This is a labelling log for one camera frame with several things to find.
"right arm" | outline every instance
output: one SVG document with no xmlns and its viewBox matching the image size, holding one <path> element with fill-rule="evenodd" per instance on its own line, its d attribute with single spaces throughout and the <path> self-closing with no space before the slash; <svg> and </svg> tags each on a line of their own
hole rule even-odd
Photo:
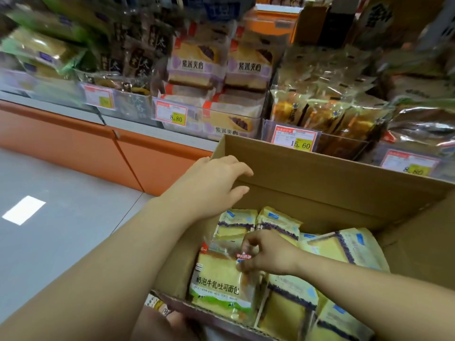
<svg viewBox="0 0 455 341">
<path fill-rule="evenodd" d="M 248 233 L 243 249 L 256 245 L 259 254 L 241 262 L 241 271 L 297 276 L 391 341 L 455 340 L 454 291 L 311 254 L 275 231 Z"/>
</svg>

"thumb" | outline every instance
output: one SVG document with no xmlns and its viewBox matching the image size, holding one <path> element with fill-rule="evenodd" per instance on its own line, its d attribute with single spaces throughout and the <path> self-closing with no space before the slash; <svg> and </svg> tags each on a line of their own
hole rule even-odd
<svg viewBox="0 0 455 341">
<path fill-rule="evenodd" d="M 230 205 L 234 205 L 238 200 L 240 200 L 243 195 L 250 191 L 250 188 L 247 186 L 238 186 L 231 190 L 229 193 L 229 203 Z"/>
<path fill-rule="evenodd" d="M 237 269 L 241 272 L 249 272 L 258 268 L 258 262 L 260 261 L 260 255 L 257 255 L 249 260 L 243 260 L 237 264 Z"/>
</svg>

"forearm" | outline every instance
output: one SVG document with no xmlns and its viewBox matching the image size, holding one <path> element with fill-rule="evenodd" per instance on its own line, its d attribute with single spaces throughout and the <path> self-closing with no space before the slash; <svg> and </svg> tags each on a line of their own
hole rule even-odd
<svg viewBox="0 0 455 341">
<path fill-rule="evenodd" d="M 156 274 L 192 222 L 152 199 L 0 327 L 1 340 L 128 340 Z"/>
<path fill-rule="evenodd" d="M 453 291 L 304 251 L 293 275 L 388 340 L 455 340 Z"/>
</svg>

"hand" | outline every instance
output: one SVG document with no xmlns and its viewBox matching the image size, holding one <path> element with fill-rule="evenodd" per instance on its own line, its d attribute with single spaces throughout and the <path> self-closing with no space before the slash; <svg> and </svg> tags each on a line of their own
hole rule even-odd
<svg viewBox="0 0 455 341">
<path fill-rule="evenodd" d="M 253 170 L 232 155 L 213 160 L 201 158 L 162 198 L 188 212 L 192 221 L 212 217 L 231 208 L 249 191 L 247 186 L 232 189 L 242 175 L 251 177 Z"/>
<path fill-rule="evenodd" d="M 305 255 L 303 250 L 289 243 L 274 230 L 261 229 L 247 233 L 243 238 L 242 251 L 251 253 L 251 247 L 259 246 L 259 253 L 237 265 L 240 271 L 263 270 L 277 275 L 295 275 L 297 263 Z"/>
</svg>

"red and white price tag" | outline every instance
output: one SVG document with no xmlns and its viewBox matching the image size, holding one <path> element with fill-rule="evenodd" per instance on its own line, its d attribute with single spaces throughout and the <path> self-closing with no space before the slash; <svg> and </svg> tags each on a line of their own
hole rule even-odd
<svg viewBox="0 0 455 341">
<path fill-rule="evenodd" d="M 429 176 L 440 160 L 389 149 L 382 160 L 381 167 L 413 175 Z"/>
<path fill-rule="evenodd" d="M 179 126 L 187 125 L 188 108 L 172 103 L 156 101 L 156 119 Z"/>
<path fill-rule="evenodd" d="M 99 106 L 101 108 L 115 109 L 114 96 L 110 89 L 103 87 L 84 85 L 87 104 Z"/>
<path fill-rule="evenodd" d="M 272 143 L 312 152 L 317 136 L 317 131 L 275 126 Z"/>
</svg>

